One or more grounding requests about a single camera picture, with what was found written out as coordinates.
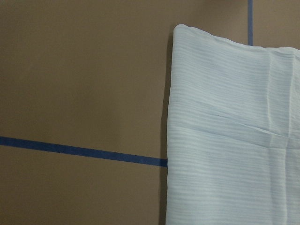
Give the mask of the light blue button-up shirt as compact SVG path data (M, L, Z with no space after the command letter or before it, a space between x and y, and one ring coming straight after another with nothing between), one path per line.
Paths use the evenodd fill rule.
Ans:
M300 222L300 52L177 25L168 225Z

